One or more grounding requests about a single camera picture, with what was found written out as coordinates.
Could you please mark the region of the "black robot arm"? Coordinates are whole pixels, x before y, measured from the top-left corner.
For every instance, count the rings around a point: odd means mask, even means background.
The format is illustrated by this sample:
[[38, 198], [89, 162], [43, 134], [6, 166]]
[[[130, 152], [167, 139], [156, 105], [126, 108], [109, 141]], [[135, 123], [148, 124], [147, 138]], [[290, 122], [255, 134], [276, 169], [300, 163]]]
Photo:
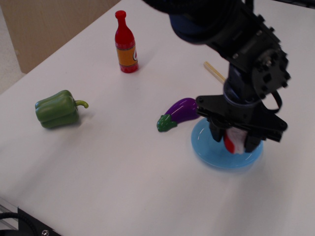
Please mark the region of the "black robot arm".
[[231, 141], [231, 130], [244, 132], [244, 152], [262, 140], [280, 141], [287, 123], [269, 110], [271, 94], [282, 105], [278, 89], [287, 86], [288, 60], [274, 30], [253, 13], [250, 0], [150, 0], [148, 5], [169, 15], [175, 34], [191, 44], [205, 44], [229, 62], [222, 95], [196, 99], [198, 114], [209, 122], [215, 141]]

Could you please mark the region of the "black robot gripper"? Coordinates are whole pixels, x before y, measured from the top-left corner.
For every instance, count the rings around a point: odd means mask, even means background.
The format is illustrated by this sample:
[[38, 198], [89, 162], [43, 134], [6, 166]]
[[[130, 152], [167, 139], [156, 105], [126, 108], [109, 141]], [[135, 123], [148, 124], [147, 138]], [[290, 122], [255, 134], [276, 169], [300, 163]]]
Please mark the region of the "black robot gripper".
[[225, 131], [235, 127], [247, 131], [245, 152], [253, 152], [261, 140], [279, 142], [287, 123], [267, 109], [262, 100], [254, 95], [241, 99], [229, 84], [224, 84], [222, 95], [201, 95], [196, 98], [197, 113], [209, 122], [213, 139], [220, 142]]

